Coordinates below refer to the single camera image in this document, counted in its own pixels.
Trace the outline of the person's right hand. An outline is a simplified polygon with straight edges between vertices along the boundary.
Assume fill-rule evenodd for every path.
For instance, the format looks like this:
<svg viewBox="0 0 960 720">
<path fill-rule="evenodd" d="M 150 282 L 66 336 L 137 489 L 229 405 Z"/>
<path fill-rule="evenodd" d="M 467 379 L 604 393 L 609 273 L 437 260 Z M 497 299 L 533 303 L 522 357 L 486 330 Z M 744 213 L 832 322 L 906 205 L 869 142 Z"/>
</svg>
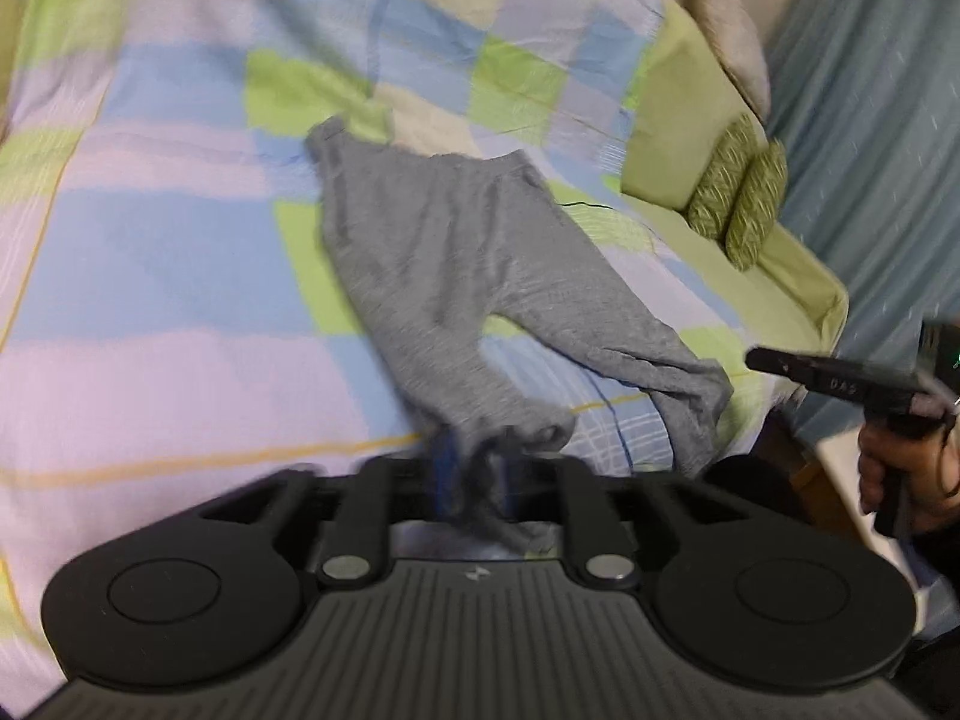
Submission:
<svg viewBox="0 0 960 720">
<path fill-rule="evenodd" d="M 891 472 L 903 473 L 911 531 L 923 533 L 944 527 L 958 517 L 958 445 L 939 427 L 922 439 L 892 433 L 880 419 L 867 419 L 857 436 L 859 509 L 877 514 L 884 502 L 884 481 Z"/>
</svg>

